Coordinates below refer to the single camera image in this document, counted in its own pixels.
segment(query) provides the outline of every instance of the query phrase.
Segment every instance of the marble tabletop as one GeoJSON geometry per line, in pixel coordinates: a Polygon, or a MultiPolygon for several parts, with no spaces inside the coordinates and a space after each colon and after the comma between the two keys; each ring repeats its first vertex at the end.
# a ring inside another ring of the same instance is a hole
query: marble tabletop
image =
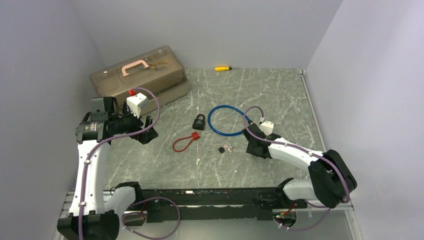
{"type": "MultiPolygon", "coordinates": [[[[322,151],[319,134],[305,88],[296,69],[188,69],[188,95],[161,108],[154,126],[159,137],[149,144],[122,138],[112,142],[107,159],[104,189],[119,183],[138,181],[143,189],[275,187],[286,178],[304,178],[305,172],[277,159],[262,159],[246,153],[243,135],[221,136],[208,124],[198,131],[200,138],[187,150],[175,152],[176,139],[190,136],[199,113],[208,116],[218,105],[235,106],[242,111],[260,106],[265,120],[274,123],[274,133],[289,141],[322,151]],[[233,147],[218,152],[218,146],[233,147]]],[[[156,111],[149,113],[153,118],[156,111]]],[[[249,112],[256,123],[260,113],[249,112]]],[[[243,129],[242,115],[231,109],[218,109],[211,119],[221,132],[243,129]]],[[[182,148],[187,141],[176,146],[182,148]]]]}

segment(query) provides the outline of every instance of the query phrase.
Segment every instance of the screwdriver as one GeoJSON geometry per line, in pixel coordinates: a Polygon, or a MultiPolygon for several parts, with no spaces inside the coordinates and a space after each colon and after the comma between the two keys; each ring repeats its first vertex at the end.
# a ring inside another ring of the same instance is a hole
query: screwdriver
{"type": "Polygon", "coordinates": [[[217,71],[217,72],[228,71],[228,70],[231,70],[231,69],[233,69],[233,68],[230,67],[230,66],[218,66],[218,67],[215,67],[215,71],[217,71]]]}

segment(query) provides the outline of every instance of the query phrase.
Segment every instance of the toolbox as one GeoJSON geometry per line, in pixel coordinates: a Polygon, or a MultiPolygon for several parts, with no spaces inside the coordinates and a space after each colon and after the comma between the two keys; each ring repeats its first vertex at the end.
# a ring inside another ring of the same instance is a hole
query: toolbox
{"type": "MultiPolygon", "coordinates": [[[[141,87],[152,91],[160,106],[168,104],[189,91],[186,71],[168,45],[119,62],[90,74],[91,83],[99,97],[115,97],[123,104],[130,96],[128,90],[141,87]]],[[[155,100],[144,91],[150,102],[141,110],[146,114],[157,108],[155,100]]]]}

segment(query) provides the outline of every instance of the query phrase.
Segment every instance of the pink handle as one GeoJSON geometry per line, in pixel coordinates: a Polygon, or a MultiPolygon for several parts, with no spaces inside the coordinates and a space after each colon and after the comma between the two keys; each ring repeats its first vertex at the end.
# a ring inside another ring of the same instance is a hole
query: pink handle
{"type": "Polygon", "coordinates": [[[132,67],[137,66],[137,65],[140,65],[140,64],[143,64],[146,69],[149,67],[149,65],[144,60],[138,60],[138,61],[135,61],[135,62],[132,62],[130,64],[123,66],[122,67],[122,75],[124,77],[128,76],[129,73],[127,72],[127,69],[132,68],[132,67]]]}

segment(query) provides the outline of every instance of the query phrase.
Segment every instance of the padlock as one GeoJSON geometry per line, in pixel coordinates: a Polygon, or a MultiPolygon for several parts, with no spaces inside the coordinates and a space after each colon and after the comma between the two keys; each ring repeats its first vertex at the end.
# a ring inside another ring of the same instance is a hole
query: padlock
{"type": "Polygon", "coordinates": [[[196,119],[193,122],[193,129],[202,131],[205,130],[205,115],[199,114],[196,116],[196,119]]]}

